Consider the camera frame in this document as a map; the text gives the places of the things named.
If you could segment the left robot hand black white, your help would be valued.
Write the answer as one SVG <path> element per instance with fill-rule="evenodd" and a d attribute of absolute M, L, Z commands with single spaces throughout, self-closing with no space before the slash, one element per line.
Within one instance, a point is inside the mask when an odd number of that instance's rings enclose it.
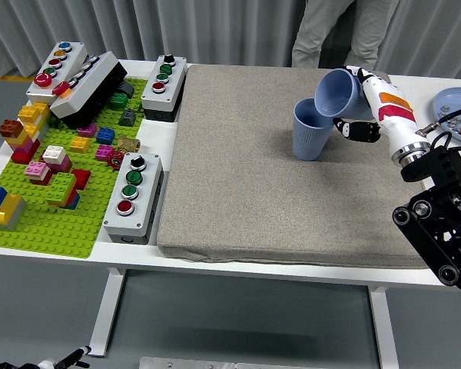
<path fill-rule="evenodd" d="M 90 364 L 83 362 L 81 359 L 91 353 L 91 347 L 86 345 L 78 348 L 77 350 L 71 352 L 67 357 L 57 361 L 55 359 L 46 359 L 40 362 L 39 364 L 25 363 L 21 366 L 17 366 L 8 362 L 0 363 L 0 368 L 6 369 L 17 369 L 17 368 L 70 368 L 72 366 L 79 368 L 89 368 Z"/>

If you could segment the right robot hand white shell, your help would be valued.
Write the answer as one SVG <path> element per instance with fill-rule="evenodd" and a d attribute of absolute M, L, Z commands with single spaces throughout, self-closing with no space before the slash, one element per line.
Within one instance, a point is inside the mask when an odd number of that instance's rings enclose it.
<path fill-rule="evenodd" d="M 417 132 L 413 110 L 395 85 L 356 66 L 335 69 L 321 83 L 326 97 L 317 109 L 345 138 L 374 143 L 387 137 L 391 160 L 402 167 L 428 153 L 430 143 Z"/>

